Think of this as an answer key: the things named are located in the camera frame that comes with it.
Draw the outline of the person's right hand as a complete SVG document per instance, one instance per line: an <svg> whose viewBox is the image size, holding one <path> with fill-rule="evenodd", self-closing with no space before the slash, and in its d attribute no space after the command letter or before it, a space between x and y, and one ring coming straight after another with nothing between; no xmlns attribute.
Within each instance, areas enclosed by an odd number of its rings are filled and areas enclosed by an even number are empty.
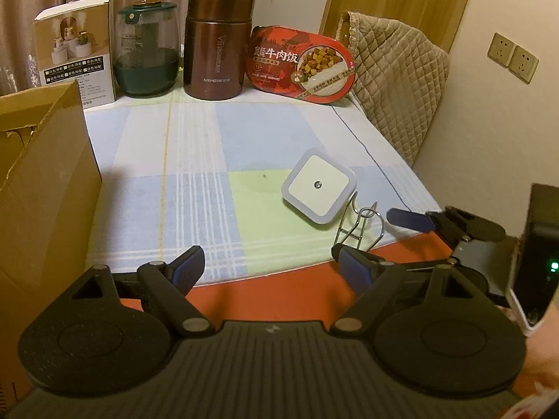
<svg viewBox="0 0 559 419"><path fill-rule="evenodd" d="M514 391L520 400L501 418L558 417L558 307L551 304L545 318L527 339L527 357Z"/></svg>

